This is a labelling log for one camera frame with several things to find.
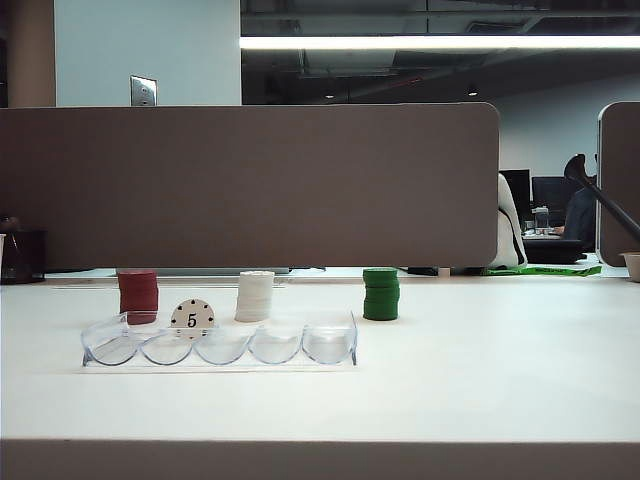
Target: light switch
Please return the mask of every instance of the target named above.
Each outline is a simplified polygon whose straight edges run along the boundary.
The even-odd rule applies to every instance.
[[[131,75],[131,106],[155,107],[158,102],[158,84],[151,78]]]

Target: red poker chip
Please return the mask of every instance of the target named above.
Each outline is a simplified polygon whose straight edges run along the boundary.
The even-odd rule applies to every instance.
[[[120,313],[155,312],[158,310],[158,283],[154,270],[127,270],[118,272],[120,288]],[[130,325],[151,323],[155,314],[129,313]]]

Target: stack of poker chips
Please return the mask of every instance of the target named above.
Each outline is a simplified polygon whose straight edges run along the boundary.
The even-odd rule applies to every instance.
[[[236,320],[239,322],[259,322],[271,313],[273,293],[273,272],[240,272],[238,279],[238,303]]]
[[[120,313],[156,312],[158,310],[158,280],[155,270],[118,271],[120,287]],[[140,325],[151,323],[155,313],[127,314],[127,323]]]
[[[400,283],[395,268],[366,268],[364,279],[366,297],[364,318],[369,320],[395,320],[398,318]]]

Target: fluorescent light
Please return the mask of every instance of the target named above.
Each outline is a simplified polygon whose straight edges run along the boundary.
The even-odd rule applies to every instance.
[[[640,49],[639,35],[429,35],[389,37],[241,37],[243,50]]]

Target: ceiling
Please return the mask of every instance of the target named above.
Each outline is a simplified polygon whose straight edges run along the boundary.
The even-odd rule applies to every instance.
[[[640,34],[638,0],[244,0],[242,35]],[[243,103],[459,101],[640,72],[622,52],[243,51]]]

